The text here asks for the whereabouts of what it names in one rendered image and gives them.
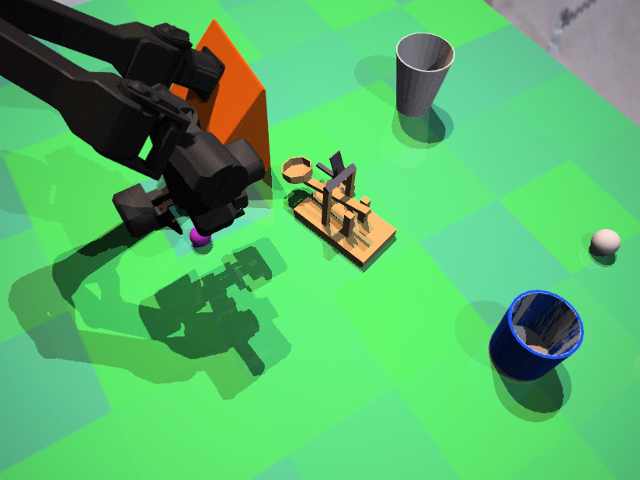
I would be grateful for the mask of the dark blue mug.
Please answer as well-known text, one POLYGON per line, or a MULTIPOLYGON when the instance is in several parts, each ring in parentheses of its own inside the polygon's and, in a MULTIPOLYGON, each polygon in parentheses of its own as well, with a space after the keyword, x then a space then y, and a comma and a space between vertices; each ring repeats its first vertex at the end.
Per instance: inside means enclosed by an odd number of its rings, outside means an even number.
POLYGON ((544 376, 577 351, 584 337, 578 311, 547 290, 516 297, 489 340, 495 368, 517 382, 544 376))

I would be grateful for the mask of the pale pink ball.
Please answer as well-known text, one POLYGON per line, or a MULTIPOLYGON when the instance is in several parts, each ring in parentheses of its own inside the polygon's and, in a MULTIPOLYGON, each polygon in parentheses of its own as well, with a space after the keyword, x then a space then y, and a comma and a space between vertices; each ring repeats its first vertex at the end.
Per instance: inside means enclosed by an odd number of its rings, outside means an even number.
POLYGON ((621 240, 618 234, 609 229, 597 231, 591 239, 593 250, 602 256, 614 254, 619 249, 620 244, 621 240))

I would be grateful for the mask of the purple ball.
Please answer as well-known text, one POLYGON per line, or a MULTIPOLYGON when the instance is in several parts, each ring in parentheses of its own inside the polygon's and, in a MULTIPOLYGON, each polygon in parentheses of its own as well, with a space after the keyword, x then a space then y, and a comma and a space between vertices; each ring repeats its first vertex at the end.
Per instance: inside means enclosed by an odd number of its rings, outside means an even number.
POLYGON ((207 237, 203 237, 197 233, 196 228, 194 227, 190 232, 190 241, 199 247, 207 245, 211 240, 211 235, 207 237))

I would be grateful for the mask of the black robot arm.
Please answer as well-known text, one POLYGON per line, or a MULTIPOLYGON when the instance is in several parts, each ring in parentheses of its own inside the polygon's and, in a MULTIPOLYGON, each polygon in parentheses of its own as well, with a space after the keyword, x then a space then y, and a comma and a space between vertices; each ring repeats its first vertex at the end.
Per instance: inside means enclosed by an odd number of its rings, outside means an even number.
POLYGON ((0 75, 58 110, 104 158, 157 181, 165 170, 179 173, 176 203, 207 237, 245 215, 249 174, 169 91, 181 85, 207 103, 216 88, 225 64, 192 46, 168 23, 113 25, 54 0, 0 0, 0 75), (86 71, 28 34, 108 62, 122 77, 86 71))

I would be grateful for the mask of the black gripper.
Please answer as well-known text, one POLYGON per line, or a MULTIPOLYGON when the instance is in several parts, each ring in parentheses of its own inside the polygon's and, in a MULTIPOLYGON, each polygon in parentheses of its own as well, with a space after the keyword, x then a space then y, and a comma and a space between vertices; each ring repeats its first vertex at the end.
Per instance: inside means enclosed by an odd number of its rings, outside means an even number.
MULTIPOLYGON (((263 161, 247 140, 240 138, 225 147, 247 169, 249 178, 245 189, 264 178, 263 161)), ((165 170, 163 176, 167 187, 162 190, 145 193, 138 183, 113 195, 112 202, 131 237, 139 238, 167 226, 180 235, 183 234, 169 207, 176 204, 176 184, 184 179, 172 170, 165 170)))

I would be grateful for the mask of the dark grey cup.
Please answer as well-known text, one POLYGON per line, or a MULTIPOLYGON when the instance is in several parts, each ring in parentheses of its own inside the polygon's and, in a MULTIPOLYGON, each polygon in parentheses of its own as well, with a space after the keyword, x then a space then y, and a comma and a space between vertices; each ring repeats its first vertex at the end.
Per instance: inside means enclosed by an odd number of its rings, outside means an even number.
POLYGON ((396 46, 396 106, 412 118, 428 113, 455 58, 454 48, 432 33, 409 34, 396 46))

